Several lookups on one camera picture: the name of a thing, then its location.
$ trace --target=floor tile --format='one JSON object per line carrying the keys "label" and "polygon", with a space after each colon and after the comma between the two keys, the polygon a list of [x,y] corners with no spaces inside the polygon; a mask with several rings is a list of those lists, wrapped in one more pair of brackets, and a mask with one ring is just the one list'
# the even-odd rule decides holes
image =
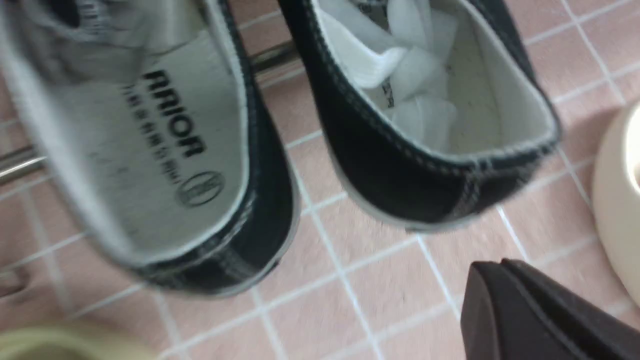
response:
{"label": "floor tile", "polygon": [[604,84],[556,106],[564,125],[563,149],[572,163],[598,152],[620,103]]}
{"label": "floor tile", "polygon": [[29,192],[51,245],[82,232],[51,180],[35,185]]}
{"label": "floor tile", "polygon": [[575,171],[575,174],[578,176],[578,180],[580,181],[584,191],[587,193],[589,199],[591,199],[593,187],[593,167],[594,164],[590,163]]}
{"label": "floor tile", "polygon": [[521,193],[504,210],[531,261],[595,235],[591,212],[569,175]]}
{"label": "floor tile", "polygon": [[191,360],[275,360],[267,332],[255,318],[189,349]]}
{"label": "floor tile", "polygon": [[566,165],[559,153],[548,156],[533,175],[533,181],[542,180],[549,176],[560,174],[566,171]]}
{"label": "floor tile", "polygon": [[243,26],[248,21],[279,10],[277,0],[230,0],[236,22]]}
{"label": "floor tile", "polygon": [[16,117],[13,102],[9,97],[9,91],[6,88],[4,77],[0,74],[0,122],[13,120]]}
{"label": "floor tile", "polygon": [[347,357],[343,357],[341,359],[344,360],[373,360],[376,359],[376,354],[373,352],[373,349],[367,348],[363,351],[357,352],[355,354],[351,354]]}
{"label": "floor tile", "polygon": [[339,200],[317,213],[345,266],[412,237],[404,229],[373,219],[351,199]]}
{"label": "floor tile", "polygon": [[571,28],[529,46],[531,61],[551,97],[603,78],[578,30]]}
{"label": "floor tile", "polygon": [[40,250],[20,194],[0,200],[0,266]]}
{"label": "floor tile", "polygon": [[122,331],[158,352],[171,346],[169,335],[151,291],[137,291],[84,315],[83,319]]}
{"label": "floor tile", "polygon": [[254,309],[249,293],[230,299],[207,299],[164,294],[182,340],[209,331]]}
{"label": "floor tile", "polygon": [[462,295],[473,261],[521,259],[500,214],[491,210],[470,226],[426,238],[426,245],[452,296]]}
{"label": "floor tile", "polygon": [[355,270],[348,278],[374,332],[445,302],[417,244]]}
{"label": "floor tile", "polygon": [[576,16],[585,16],[605,6],[614,4],[617,0],[567,0],[571,12]]}
{"label": "floor tile", "polygon": [[466,358],[460,325],[450,311],[401,332],[380,346],[387,359]]}
{"label": "floor tile", "polygon": [[300,218],[298,233],[278,267],[260,284],[265,301],[295,290],[335,271],[311,216]]}
{"label": "floor tile", "polygon": [[339,281],[278,306],[271,320],[291,359],[319,359],[365,338]]}
{"label": "floor tile", "polygon": [[126,290],[135,280],[100,257],[81,239],[54,252],[75,310],[81,310]]}
{"label": "floor tile", "polygon": [[616,72],[640,61],[640,3],[629,1],[582,24],[607,68]]}
{"label": "floor tile", "polygon": [[16,271],[28,279],[29,285],[25,290],[0,300],[0,332],[63,319],[64,312],[58,305],[44,259],[36,259]]}
{"label": "floor tile", "polygon": [[305,74],[265,89],[264,100],[285,144],[320,130],[316,103]]}
{"label": "floor tile", "polygon": [[342,191],[322,136],[294,146],[289,154],[314,204]]}
{"label": "floor tile", "polygon": [[633,305],[629,310],[620,314],[618,319],[640,331],[640,309],[637,306]]}
{"label": "floor tile", "polygon": [[627,102],[640,100],[640,69],[616,78],[615,82]]}
{"label": "floor tile", "polygon": [[553,280],[601,309],[628,297],[597,241],[541,269]]}
{"label": "floor tile", "polygon": [[524,39],[571,22],[560,0],[506,0],[506,3]]}
{"label": "floor tile", "polygon": [[291,40],[291,33],[282,15],[266,19],[240,31],[244,47],[254,55]]}

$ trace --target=shoe tongue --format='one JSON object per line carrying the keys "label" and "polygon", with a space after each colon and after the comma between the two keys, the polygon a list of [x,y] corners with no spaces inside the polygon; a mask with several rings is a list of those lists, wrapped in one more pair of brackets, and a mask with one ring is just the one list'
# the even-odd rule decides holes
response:
{"label": "shoe tongue", "polygon": [[54,79],[67,81],[133,83],[155,55],[190,42],[204,29],[190,0],[21,3],[42,63]]}

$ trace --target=black plastic object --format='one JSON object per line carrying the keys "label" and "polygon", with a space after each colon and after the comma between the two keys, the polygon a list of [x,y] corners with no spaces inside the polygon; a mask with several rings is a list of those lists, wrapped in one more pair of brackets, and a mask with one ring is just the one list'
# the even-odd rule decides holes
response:
{"label": "black plastic object", "polygon": [[468,360],[640,359],[640,332],[522,261],[471,264]]}

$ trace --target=white container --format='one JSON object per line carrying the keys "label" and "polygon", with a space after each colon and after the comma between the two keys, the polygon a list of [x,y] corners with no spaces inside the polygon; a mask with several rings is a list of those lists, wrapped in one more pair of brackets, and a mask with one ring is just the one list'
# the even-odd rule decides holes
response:
{"label": "white container", "polygon": [[612,267],[640,304],[640,103],[620,112],[596,159],[593,207]]}

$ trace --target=black sneaker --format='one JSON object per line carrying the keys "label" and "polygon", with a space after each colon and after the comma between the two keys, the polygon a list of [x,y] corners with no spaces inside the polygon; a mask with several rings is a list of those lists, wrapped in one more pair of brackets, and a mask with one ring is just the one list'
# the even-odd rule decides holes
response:
{"label": "black sneaker", "polygon": [[0,1],[2,71],[108,258],[233,295],[289,247],[296,183],[227,2],[173,2]]}
{"label": "black sneaker", "polygon": [[342,183],[436,231],[527,183],[561,129],[501,0],[280,0]]}

